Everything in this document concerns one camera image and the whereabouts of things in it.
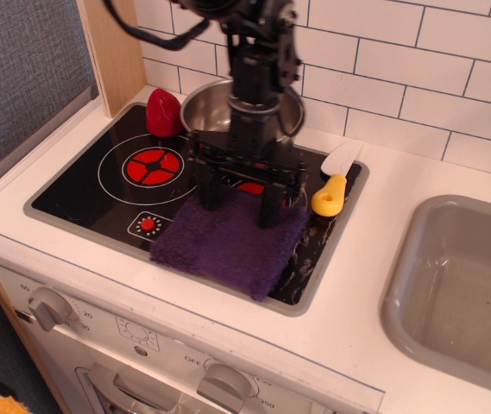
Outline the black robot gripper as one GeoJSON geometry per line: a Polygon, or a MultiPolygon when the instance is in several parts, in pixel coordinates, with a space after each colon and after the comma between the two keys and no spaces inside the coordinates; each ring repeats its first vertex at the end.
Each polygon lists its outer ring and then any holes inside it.
{"type": "Polygon", "coordinates": [[[261,194],[260,228],[279,220],[286,198],[299,197],[305,184],[305,162],[293,138],[276,140],[276,115],[247,115],[231,110],[230,131],[190,131],[199,202],[215,210],[223,202],[223,175],[266,187],[261,194]]]}

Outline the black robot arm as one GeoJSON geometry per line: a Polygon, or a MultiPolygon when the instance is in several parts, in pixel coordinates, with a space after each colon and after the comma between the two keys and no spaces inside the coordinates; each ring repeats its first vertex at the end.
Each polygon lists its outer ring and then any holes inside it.
{"type": "Polygon", "coordinates": [[[305,166],[289,139],[303,125],[305,111],[291,124],[285,97],[299,103],[291,85],[301,64],[294,47],[296,13],[290,1],[183,1],[227,36],[231,90],[226,99],[230,125],[225,131],[191,131],[194,175],[201,204],[211,210],[228,174],[262,185],[258,224],[274,225],[284,198],[296,199],[305,166]]]}

